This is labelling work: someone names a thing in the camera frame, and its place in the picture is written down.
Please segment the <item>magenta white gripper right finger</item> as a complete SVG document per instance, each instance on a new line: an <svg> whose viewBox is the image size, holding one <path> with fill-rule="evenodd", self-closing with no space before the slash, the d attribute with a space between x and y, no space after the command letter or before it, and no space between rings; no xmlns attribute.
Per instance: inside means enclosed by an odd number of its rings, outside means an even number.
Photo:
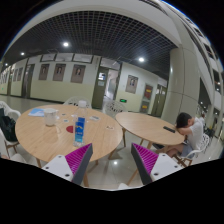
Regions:
<svg viewBox="0 0 224 224"><path fill-rule="evenodd" d="M167 154L156 154L136 143L133 143L131 146L131 154L144 185L148 185L182 169Z"/></svg>

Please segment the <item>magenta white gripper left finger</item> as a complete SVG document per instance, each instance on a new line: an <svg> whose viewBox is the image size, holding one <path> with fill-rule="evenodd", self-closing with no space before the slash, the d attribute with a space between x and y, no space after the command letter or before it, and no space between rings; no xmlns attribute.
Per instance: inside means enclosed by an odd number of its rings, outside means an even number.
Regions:
<svg viewBox="0 0 224 224"><path fill-rule="evenodd" d="M80 185L92 154L92 144L87 144L66 156L57 155L43 167L43 170Z"/></svg>

